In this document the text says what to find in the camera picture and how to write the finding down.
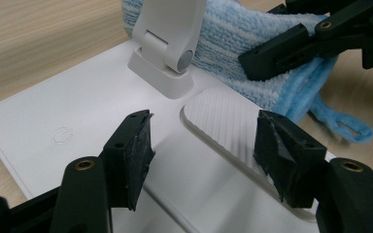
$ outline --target wood surface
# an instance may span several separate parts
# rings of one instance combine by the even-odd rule
[[[242,1],[259,11],[280,3]],[[119,0],[0,0],[0,101],[128,40],[121,18]],[[361,68],[359,50],[340,55],[321,94],[330,107],[373,128],[373,69]],[[300,125],[335,155],[373,169],[373,140],[350,144],[311,116]],[[11,207],[26,200],[1,160],[0,196]]]

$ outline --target white plastic base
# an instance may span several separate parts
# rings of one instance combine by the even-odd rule
[[[161,71],[142,56],[141,48],[132,53],[128,67],[170,99],[181,98],[193,88],[192,76],[188,69],[181,74],[169,67]]]
[[[181,119],[182,108],[185,115],[192,113],[188,103],[197,99],[212,106],[206,89],[235,92],[192,66],[195,86],[170,100],[128,69],[135,47],[126,42],[0,103],[0,158],[25,195],[32,198],[60,185],[69,162],[98,155],[127,115],[150,109],[156,155],[137,211],[113,209],[116,232],[319,232]],[[230,101],[242,111],[235,104],[239,98]],[[222,111],[220,105],[213,108]],[[241,127],[239,121],[234,125]],[[235,134],[224,136],[227,142]]]

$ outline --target blue towel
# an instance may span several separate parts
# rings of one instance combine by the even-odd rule
[[[122,0],[124,27],[128,35],[141,13],[143,0]],[[326,82],[336,57],[314,58],[266,82],[249,81],[238,56],[259,46],[298,23],[310,35],[325,16],[272,15],[244,8],[237,1],[207,0],[206,12],[192,63],[212,73],[262,109],[299,122],[309,111],[335,133],[350,142],[370,140],[369,126],[353,116],[337,113],[326,106],[319,91]]]

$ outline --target white plastic tray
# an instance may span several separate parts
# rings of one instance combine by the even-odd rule
[[[24,194],[60,185],[69,162],[98,155],[127,115],[150,109],[156,156],[137,211],[113,209],[116,232],[319,232],[308,215],[293,213],[259,185],[263,178],[248,169],[253,161],[222,143],[252,139],[219,132],[220,141],[190,115],[208,114],[194,110],[196,101],[219,90],[250,106],[249,120],[256,121],[259,107],[195,67],[193,90],[170,100],[127,68],[135,48],[123,43],[0,103],[0,158]],[[233,122],[225,129],[239,127]]]

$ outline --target light blue microfiber cloth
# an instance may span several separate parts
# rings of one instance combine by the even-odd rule
[[[124,26],[129,35],[141,13],[143,0],[122,0]],[[251,11],[232,0],[207,0],[206,12],[192,63],[212,73],[264,110],[299,122],[311,111],[332,131],[354,143],[373,137],[369,126],[353,116],[337,113],[322,101],[319,91],[336,61],[314,58],[266,82],[249,81],[238,56],[259,46],[298,23],[310,35],[325,16],[272,15]]]

